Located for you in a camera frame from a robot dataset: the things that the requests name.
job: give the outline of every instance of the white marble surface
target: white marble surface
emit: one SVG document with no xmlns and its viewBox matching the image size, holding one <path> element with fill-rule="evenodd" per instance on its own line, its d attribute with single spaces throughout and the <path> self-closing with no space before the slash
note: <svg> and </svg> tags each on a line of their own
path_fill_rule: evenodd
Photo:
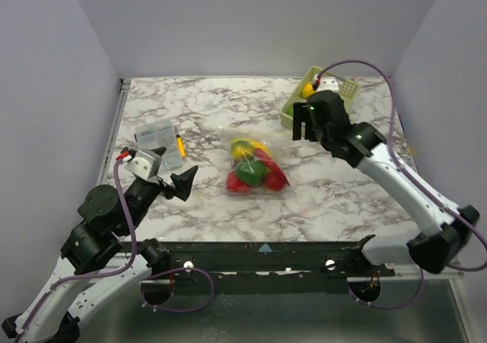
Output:
<svg viewBox="0 0 487 343">
<path fill-rule="evenodd" d="M 356 78 L 361 90 L 352 121 L 387 132 L 390 95 L 379 78 Z M 360 240 L 415 228 L 404 210 L 371 179 L 319 145 L 291 141 L 279 110 L 298 85 L 295 78 L 144 78 L 132 80 L 116 153 L 135 146 L 135 127 L 163 118 L 178 125 L 188 157 L 177 173 L 199 165 L 187 202 L 159 198 L 137 229 L 137 239 L 192 241 Z M 230 155 L 218 140 L 219 126 L 244 125 L 284 132 L 291 155 L 283 162 L 291 186 L 279 195 L 230 196 L 224 181 Z M 402 132 L 397 151 L 411 163 Z M 109 183 L 113 184 L 113 159 Z M 126 188 L 132 175 L 121 172 Z"/>
</svg>

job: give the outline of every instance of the metal floor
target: metal floor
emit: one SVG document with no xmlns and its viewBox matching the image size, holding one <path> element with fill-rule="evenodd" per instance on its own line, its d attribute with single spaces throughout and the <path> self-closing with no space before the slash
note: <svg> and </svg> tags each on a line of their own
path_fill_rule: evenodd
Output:
<svg viewBox="0 0 487 343">
<path fill-rule="evenodd" d="M 421 298 L 400 310 L 374 310 L 349 295 L 219 296 L 194 314 L 142 309 L 139 286 L 101 310 L 79 343 L 425 343 L 468 342 L 448 280 L 426 281 Z M 417 281 L 385 281 L 377 302 L 408 299 Z M 172 307 L 204 297 L 173 297 Z"/>
</svg>

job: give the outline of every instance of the small box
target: small box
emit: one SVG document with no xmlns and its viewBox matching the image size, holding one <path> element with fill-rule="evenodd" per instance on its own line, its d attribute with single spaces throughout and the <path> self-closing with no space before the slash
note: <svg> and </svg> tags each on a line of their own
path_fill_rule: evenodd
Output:
<svg viewBox="0 0 487 343">
<path fill-rule="evenodd" d="M 176 132 L 169 119 L 138 126 L 135 128 L 135 140 L 139 149 L 166 148 L 162 156 L 160 172 L 176 169 L 183 164 L 183 158 L 177 147 Z"/>
</svg>

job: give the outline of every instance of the plastic bag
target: plastic bag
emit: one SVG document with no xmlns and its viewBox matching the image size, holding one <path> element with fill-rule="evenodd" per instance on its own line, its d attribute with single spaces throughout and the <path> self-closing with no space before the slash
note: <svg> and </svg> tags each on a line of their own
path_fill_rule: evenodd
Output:
<svg viewBox="0 0 487 343">
<path fill-rule="evenodd" d="M 229 195 L 281 192 L 289 185 L 276 162 L 285 156 L 283 136 L 220 129 L 218 137 L 231 156 L 224 185 Z"/>
</svg>

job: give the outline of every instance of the screw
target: screw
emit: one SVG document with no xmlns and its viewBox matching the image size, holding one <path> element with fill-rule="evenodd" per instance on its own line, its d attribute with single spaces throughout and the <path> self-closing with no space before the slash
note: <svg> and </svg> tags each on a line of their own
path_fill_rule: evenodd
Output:
<svg viewBox="0 0 487 343">
<path fill-rule="evenodd" d="M 183 267 L 184 268 L 195 268 L 195 265 L 191 261 L 186 261 L 186 262 L 184 262 Z"/>
<path fill-rule="evenodd" d="M 325 262 L 325 266 L 328 271 L 333 271 L 336 268 L 336 263 L 332 259 L 328 259 Z"/>
</svg>

